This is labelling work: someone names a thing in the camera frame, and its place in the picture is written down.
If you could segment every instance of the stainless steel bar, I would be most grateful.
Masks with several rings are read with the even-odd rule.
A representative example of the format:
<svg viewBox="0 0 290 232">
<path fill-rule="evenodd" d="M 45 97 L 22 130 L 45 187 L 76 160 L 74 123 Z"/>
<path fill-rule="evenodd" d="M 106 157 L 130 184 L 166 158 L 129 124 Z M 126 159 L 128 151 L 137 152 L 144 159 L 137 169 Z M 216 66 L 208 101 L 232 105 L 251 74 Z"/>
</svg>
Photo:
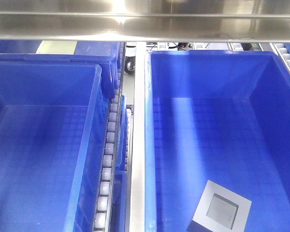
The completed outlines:
<svg viewBox="0 0 290 232">
<path fill-rule="evenodd" d="M 290 0 L 0 0 L 0 14 L 277 15 Z"/>
<path fill-rule="evenodd" d="M 145 228 L 145 54 L 146 43 L 137 42 L 132 155 L 128 167 L 127 231 Z"/>
<path fill-rule="evenodd" d="M 0 0 L 0 39 L 290 42 L 290 0 Z"/>
</svg>

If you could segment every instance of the rubber wheel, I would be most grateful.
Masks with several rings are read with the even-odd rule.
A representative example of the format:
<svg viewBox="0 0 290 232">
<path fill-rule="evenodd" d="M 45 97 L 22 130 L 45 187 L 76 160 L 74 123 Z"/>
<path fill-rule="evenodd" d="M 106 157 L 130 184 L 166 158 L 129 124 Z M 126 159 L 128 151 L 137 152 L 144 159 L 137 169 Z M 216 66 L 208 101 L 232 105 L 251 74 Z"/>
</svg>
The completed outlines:
<svg viewBox="0 0 290 232">
<path fill-rule="evenodd" d="M 134 74 L 134 72 L 135 72 L 135 57 L 126 57 L 125 72 L 128 74 Z"/>
</svg>

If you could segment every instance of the metal rail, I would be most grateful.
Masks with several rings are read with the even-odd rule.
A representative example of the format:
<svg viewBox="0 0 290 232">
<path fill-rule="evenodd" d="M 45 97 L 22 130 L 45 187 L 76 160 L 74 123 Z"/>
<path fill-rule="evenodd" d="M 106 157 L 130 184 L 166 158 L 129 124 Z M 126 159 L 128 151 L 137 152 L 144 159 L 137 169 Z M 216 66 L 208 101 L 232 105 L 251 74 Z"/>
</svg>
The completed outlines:
<svg viewBox="0 0 290 232">
<path fill-rule="evenodd" d="M 290 42 L 290 0 L 0 0 L 0 39 Z"/>
<path fill-rule="evenodd" d="M 145 228 L 145 54 L 146 43 L 137 42 L 132 155 L 128 162 L 127 231 Z"/>
</svg>

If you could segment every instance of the metal shelf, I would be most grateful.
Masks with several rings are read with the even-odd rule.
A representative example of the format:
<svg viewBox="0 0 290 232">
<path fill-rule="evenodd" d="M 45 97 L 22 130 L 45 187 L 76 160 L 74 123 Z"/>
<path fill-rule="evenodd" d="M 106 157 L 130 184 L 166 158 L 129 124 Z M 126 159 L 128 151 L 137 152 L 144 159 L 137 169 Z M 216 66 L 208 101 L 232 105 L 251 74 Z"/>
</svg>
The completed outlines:
<svg viewBox="0 0 290 232">
<path fill-rule="evenodd" d="M 290 0 L 0 0 L 0 39 L 290 42 Z"/>
</svg>

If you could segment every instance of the crate bottom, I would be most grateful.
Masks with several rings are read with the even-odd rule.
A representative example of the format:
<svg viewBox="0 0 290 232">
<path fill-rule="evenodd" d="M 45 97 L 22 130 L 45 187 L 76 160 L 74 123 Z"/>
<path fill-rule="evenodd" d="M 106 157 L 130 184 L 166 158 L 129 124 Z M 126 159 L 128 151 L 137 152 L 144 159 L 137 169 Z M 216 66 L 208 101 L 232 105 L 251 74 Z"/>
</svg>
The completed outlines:
<svg viewBox="0 0 290 232">
<path fill-rule="evenodd" d="M 207 180 L 252 201 L 246 232 L 290 232 L 290 202 L 249 99 L 154 99 L 157 231 L 185 232 Z"/>
<path fill-rule="evenodd" d="M 6 106 L 0 113 L 0 232 L 60 232 L 85 106 Z"/>
</svg>

